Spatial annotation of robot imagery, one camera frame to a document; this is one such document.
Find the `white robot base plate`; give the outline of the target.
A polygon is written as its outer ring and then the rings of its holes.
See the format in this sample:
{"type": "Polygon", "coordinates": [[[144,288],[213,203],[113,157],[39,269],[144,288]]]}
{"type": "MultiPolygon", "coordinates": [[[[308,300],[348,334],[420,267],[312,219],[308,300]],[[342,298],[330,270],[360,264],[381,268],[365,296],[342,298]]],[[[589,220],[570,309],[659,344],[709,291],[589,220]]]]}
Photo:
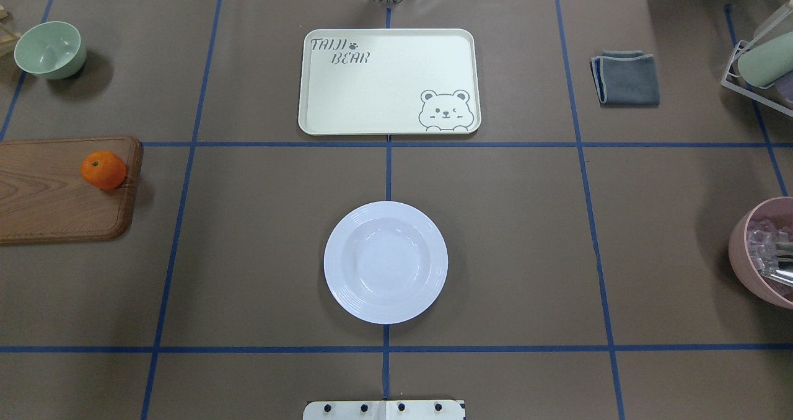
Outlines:
{"type": "Polygon", "coordinates": [[[315,401],[303,419],[465,419],[465,402],[458,400],[315,401]]]}

